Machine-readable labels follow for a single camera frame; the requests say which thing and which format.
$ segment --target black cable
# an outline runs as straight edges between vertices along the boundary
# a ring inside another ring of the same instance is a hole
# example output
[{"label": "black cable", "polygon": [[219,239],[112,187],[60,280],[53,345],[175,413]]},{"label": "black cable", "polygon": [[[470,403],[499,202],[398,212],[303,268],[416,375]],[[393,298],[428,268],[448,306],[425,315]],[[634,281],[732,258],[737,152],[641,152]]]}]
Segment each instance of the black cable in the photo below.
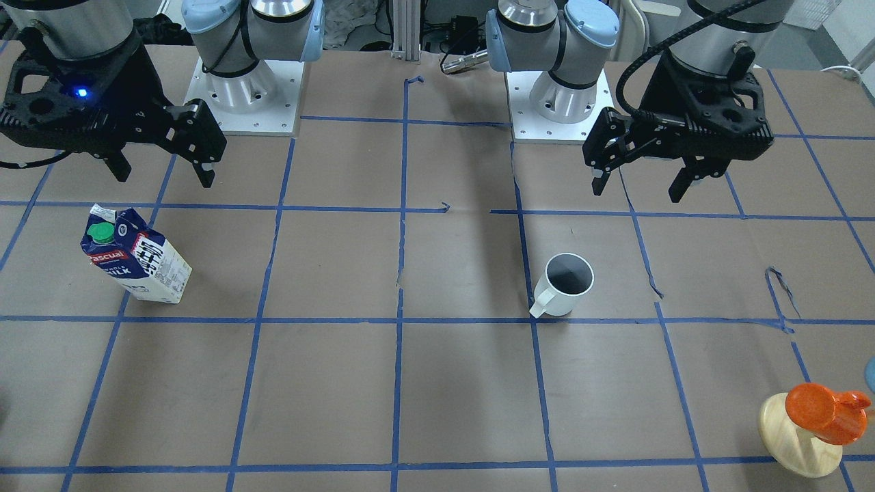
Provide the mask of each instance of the black cable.
[{"label": "black cable", "polygon": [[32,167],[42,167],[44,165],[54,164],[62,159],[68,158],[70,157],[70,154],[72,154],[72,152],[63,151],[54,157],[45,158],[43,160],[35,160],[32,162],[23,162],[20,164],[15,162],[4,162],[0,160],[0,167],[2,167],[3,169],[30,169]]},{"label": "black cable", "polygon": [[444,75],[450,75],[450,74],[448,74],[447,72],[444,72],[444,62],[446,61],[447,57],[450,56],[450,52],[451,52],[456,46],[458,46],[459,43],[461,43],[463,40],[465,40],[465,38],[467,38],[468,36],[470,36],[472,32],[477,31],[478,33],[480,33],[480,27],[483,27],[484,25],[486,25],[486,23],[487,23],[486,21],[483,21],[483,22],[477,24],[476,26],[472,27],[471,29],[469,29],[468,32],[466,32],[465,34],[462,34],[461,36],[458,37],[458,39],[456,39],[456,42],[453,43],[452,46],[450,46],[450,49],[448,49],[448,50],[446,50],[446,51],[444,52],[444,57],[440,60],[440,65],[439,65],[439,67],[440,67],[440,71],[443,72]]},{"label": "black cable", "polygon": [[665,38],[664,40],[657,43],[655,46],[648,48],[640,57],[638,57],[635,61],[632,62],[626,70],[623,71],[623,74],[617,80],[617,102],[620,107],[623,108],[629,115],[635,117],[636,119],[641,119],[644,121],[648,121],[651,123],[660,123],[662,118],[651,111],[646,111],[638,108],[633,108],[629,101],[626,100],[626,96],[623,94],[623,89],[626,87],[626,82],[629,80],[629,77],[632,76],[641,66],[647,63],[648,60],[653,58],[659,53],[665,51],[666,48],[672,46],[674,43],[677,43],[681,39],[687,38],[691,36],[705,27],[709,25],[715,24],[717,21],[723,20],[730,16],[733,16],[741,11],[745,11],[754,5],[759,5],[765,2],[766,0],[746,0],[744,2],[734,4],[730,7],[727,7],[720,12],[715,12],[708,17],[696,22],[689,27],[682,29],[675,34]]},{"label": "black cable", "polygon": [[204,74],[210,74],[213,70],[215,70],[216,67],[219,66],[222,59],[225,58],[226,54],[228,54],[228,50],[231,49],[231,45],[233,45],[234,42],[237,40],[237,36],[240,34],[240,30],[243,28],[243,24],[245,21],[246,21],[246,7],[244,6],[244,4],[240,4],[240,20],[237,21],[237,27],[234,29],[234,34],[231,36],[231,39],[228,41],[228,43],[222,49],[221,53],[219,54],[219,58],[216,59],[216,61],[215,61],[215,63],[213,63],[212,67],[207,68],[206,64],[202,64],[200,66],[200,70]]},{"label": "black cable", "polygon": [[[385,4],[386,4],[386,0],[380,0],[380,4],[377,5],[377,12],[376,12],[376,14],[379,14],[379,13],[380,13],[380,9],[382,9],[383,6],[384,6]],[[379,32],[380,34],[382,34],[383,36],[391,36],[391,34],[389,34],[388,32],[380,31],[380,28],[377,27],[377,18],[376,18],[376,15],[374,15],[374,29],[376,29],[376,31]]]}]

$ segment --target silver cylinder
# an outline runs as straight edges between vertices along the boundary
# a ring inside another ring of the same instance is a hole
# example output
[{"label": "silver cylinder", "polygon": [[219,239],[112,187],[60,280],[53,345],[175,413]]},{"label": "silver cylinder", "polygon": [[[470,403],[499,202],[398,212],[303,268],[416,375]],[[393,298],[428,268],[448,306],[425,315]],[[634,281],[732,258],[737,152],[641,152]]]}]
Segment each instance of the silver cylinder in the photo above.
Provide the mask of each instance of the silver cylinder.
[{"label": "silver cylinder", "polygon": [[119,46],[133,31],[134,21],[121,0],[88,0],[48,11],[5,5],[18,29],[33,21],[46,27],[45,43],[59,60],[84,60]]},{"label": "silver cylinder", "polygon": [[299,14],[313,0],[250,0],[252,10],[269,18],[287,18]]},{"label": "silver cylinder", "polygon": [[499,0],[498,12],[514,24],[541,27],[556,20],[559,9],[553,0]]},{"label": "silver cylinder", "polygon": [[[677,21],[679,27],[677,31],[700,20],[702,18],[689,6],[684,6]],[[678,41],[669,50],[675,55],[675,58],[700,72],[725,76],[735,59],[732,47],[736,43],[745,41],[756,53],[760,53],[773,35],[774,31],[742,32],[721,25],[709,25]]]},{"label": "silver cylinder", "polygon": [[557,84],[547,72],[541,74],[528,93],[539,115],[556,123],[580,123],[592,112],[599,93],[598,84],[573,89]]},{"label": "silver cylinder", "polygon": [[205,76],[212,103],[227,113],[251,113],[268,107],[277,98],[276,77],[264,60],[240,77]]}]

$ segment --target blue object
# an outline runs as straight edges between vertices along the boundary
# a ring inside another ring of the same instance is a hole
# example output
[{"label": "blue object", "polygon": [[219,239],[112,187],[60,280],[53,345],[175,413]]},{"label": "blue object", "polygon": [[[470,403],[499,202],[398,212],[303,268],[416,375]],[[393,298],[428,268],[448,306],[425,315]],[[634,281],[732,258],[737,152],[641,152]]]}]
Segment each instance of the blue object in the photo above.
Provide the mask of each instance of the blue object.
[{"label": "blue object", "polygon": [[225,22],[237,12],[241,0],[185,0],[182,18],[191,34],[201,34]]},{"label": "blue object", "polygon": [[617,44],[620,20],[611,7],[599,0],[568,0],[565,17],[575,31],[593,44],[603,48]]},{"label": "blue object", "polygon": [[875,393],[875,357],[872,357],[869,360],[869,363],[866,364],[866,385],[869,386],[869,391]]},{"label": "blue object", "polygon": [[313,2],[313,15],[310,17],[310,30],[304,41],[301,61],[316,61],[322,56],[322,41],[325,39],[325,13],[322,0]]},{"label": "blue object", "polygon": [[496,72],[510,72],[510,59],[508,48],[504,46],[504,38],[501,36],[501,28],[495,9],[486,13],[486,49],[489,51],[489,65]]}]

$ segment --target carton label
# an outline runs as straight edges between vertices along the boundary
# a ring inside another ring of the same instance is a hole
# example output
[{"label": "carton label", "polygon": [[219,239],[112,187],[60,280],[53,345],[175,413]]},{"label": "carton label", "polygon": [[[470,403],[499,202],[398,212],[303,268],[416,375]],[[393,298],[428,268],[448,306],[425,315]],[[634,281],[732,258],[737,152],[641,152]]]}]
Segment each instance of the carton label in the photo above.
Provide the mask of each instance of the carton label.
[{"label": "carton label", "polygon": [[87,227],[104,221],[115,224],[111,243],[94,243],[88,234],[82,237],[82,250],[91,263],[137,299],[178,303],[192,267],[170,242],[149,228],[133,208],[116,213],[95,205]]}]

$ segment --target white mug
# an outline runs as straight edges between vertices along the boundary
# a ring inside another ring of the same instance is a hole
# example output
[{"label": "white mug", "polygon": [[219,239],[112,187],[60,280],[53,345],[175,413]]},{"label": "white mug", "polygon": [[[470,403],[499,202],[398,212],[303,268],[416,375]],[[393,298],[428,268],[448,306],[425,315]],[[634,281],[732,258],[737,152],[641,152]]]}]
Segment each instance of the white mug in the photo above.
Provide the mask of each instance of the white mug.
[{"label": "white mug", "polygon": [[594,281],[589,262],[574,253],[559,253],[544,266],[535,286],[535,303],[528,312],[536,318],[544,313],[564,316],[590,291]]}]

